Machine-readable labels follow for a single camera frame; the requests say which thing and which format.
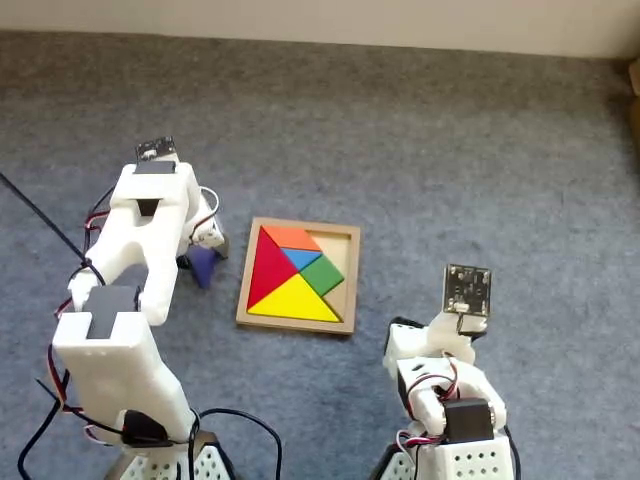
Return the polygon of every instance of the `gray carpet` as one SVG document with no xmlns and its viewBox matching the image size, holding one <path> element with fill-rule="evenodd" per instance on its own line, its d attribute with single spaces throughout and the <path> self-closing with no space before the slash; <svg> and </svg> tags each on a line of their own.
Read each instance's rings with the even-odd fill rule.
<svg viewBox="0 0 640 480">
<path fill-rule="evenodd" d="M 192 405 L 247 410 L 284 479 L 364 479 L 407 423 L 381 366 L 395 315 L 428 321 L 447 262 L 494 270 L 478 365 L 509 408 L 525 479 L 640 468 L 640 181 L 624 71 L 604 61 L 138 36 L 0 34 L 5 174 L 80 241 L 140 140 L 172 134 L 233 241 L 203 292 L 181 275 L 160 351 Z M 73 255 L 0 189 L 0 477 L 50 407 L 51 311 Z M 251 218 L 363 229 L 350 339 L 234 324 Z M 275 449 L 207 422 L 248 479 Z M 100 478 L 113 449 L 59 418 L 34 478 Z"/>
</svg>

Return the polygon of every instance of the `tangram puzzle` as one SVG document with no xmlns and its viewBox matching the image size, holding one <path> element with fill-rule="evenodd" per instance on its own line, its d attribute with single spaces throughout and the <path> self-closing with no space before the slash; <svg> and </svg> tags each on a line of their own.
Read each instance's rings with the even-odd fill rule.
<svg viewBox="0 0 640 480">
<path fill-rule="evenodd" d="M 351 334 L 360 229 L 255 218 L 238 323 Z"/>
</svg>

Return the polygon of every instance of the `blue triangle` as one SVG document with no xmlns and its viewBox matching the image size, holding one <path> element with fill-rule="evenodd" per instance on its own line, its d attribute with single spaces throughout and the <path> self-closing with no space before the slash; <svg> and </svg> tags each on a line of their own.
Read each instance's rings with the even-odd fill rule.
<svg viewBox="0 0 640 480">
<path fill-rule="evenodd" d="M 312 252 L 311 250 L 297 250 L 294 248 L 283 248 L 282 251 L 298 270 L 302 270 L 320 255 L 322 255 L 322 252 Z"/>
<path fill-rule="evenodd" d="M 191 273 L 200 288 L 209 288 L 213 269 L 218 260 L 216 251 L 192 245 L 187 249 L 187 258 L 191 265 Z"/>
</svg>

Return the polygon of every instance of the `yellow triangle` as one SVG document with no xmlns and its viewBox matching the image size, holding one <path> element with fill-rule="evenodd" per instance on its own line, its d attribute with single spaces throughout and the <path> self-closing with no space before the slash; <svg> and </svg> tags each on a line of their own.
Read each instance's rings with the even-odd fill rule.
<svg viewBox="0 0 640 480">
<path fill-rule="evenodd" d="M 247 310 L 253 315 L 340 322 L 329 306 L 299 273 Z"/>
</svg>

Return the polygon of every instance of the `purple puzzle piece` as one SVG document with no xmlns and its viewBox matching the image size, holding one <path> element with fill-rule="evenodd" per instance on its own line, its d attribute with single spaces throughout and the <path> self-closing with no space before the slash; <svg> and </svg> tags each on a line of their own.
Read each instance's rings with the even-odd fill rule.
<svg viewBox="0 0 640 480">
<path fill-rule="evenodd" d="M 200 288 L 209 288 L 219 255 L 215 250 L 192 245 L 187 250 L 191 273 Z"/>
</svg>

